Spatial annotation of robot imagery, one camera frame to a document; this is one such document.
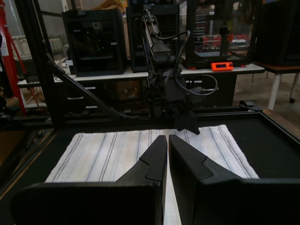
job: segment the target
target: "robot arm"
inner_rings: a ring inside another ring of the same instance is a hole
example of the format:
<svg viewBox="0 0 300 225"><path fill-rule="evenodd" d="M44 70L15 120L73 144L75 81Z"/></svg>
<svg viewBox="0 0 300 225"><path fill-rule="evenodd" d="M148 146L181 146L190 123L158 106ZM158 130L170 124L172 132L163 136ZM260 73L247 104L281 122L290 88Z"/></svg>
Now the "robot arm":
<svg viewBox="0 0 300 225"><path fill-rule="evenodd" d="M181 75L179 61L190 31L185 31L172 37L162 38L158 21L148 10L141 18L143 29L143 47L148 68L147 97L151 102L151 116L163 117L164 113L171 112L178 131L187 129L199 134L196 115L192 111L192 98L190 94L206 96L218 88L216 79L215 89L208 94L195 93L187 89L185 78ZM172 50L164 44L164 40L177 38L186 34L179 55L176 57Z"/></svg>

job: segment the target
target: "table leg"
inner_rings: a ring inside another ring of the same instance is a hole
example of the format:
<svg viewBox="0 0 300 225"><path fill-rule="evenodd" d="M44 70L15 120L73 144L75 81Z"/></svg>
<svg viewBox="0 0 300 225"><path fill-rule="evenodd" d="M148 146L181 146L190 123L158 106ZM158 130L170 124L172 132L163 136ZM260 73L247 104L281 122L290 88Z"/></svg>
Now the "table leg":
<svg viewBox="0 0 300 225"><path fill-rule="evenodd" d="M300 75L300 73L296 73L295 74L294 83L292 84L292 90L291 90L291 94L290 94L290 103L294 103L295 102L295 99L293 98L293 93L294 93L295 87L296 87L296 85L298 83L299 75Z"/></svg>
<svg viewBox="0 0 300 225"><path fill-rule="evenodd" d="M272 91L271 91L271 95L270 95L270 99L269 99L269 103L268 103L268 109L271 109L271 110L274 109L274 105L275 105L281 78L282 78L282 74L274 75L274 81L273 81Z"/></svg>

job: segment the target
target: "3d printer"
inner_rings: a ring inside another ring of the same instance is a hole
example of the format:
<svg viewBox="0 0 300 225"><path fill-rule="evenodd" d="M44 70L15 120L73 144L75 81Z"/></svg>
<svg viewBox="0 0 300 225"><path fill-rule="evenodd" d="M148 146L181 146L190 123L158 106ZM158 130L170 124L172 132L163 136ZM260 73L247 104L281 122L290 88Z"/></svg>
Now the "3d printer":
<svg viewBox="0 0 300 225"><path fill-rule="evenodd" d="M234 66L251 62L261 0L187 0L187 42L184 64L209 68L213 62Z"/></svg>

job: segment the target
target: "orange display panel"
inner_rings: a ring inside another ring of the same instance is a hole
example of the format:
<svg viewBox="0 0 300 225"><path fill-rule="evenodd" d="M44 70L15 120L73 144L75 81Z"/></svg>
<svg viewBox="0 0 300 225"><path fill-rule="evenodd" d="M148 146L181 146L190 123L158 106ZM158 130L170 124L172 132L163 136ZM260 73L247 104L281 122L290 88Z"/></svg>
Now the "orange display panel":
<svg viewBox="0 0 300 225"><path fill-rule="evenodd" d="M233 70L232 62L214 62L211 64L212 71L229 71Z"/></svg>

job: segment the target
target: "white striped towel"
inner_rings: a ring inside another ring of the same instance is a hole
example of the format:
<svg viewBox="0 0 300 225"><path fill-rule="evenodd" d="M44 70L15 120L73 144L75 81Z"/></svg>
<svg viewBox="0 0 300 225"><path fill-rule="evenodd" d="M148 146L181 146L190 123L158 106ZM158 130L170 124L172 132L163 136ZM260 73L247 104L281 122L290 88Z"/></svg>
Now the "white striped towel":
<svg viewBox="0 0 300 225"><path fill-rule="evenodd" d="M46 182L116 181L127 172L159 135L177 135L194 148L243 178L258 178L226 125L201 127L201 134L177 130L143 130L76 134ZM180 225L168 166L165 225Z"/></svg>

